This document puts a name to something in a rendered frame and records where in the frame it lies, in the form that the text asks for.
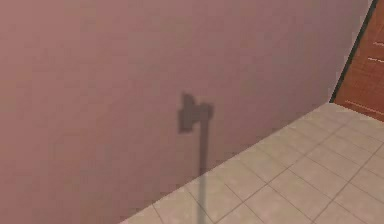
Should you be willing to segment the brown wooden room door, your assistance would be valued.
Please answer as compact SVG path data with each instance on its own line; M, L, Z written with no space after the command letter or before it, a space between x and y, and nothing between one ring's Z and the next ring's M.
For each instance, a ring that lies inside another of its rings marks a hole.
M373 0L331 102L384 122L384 0Z

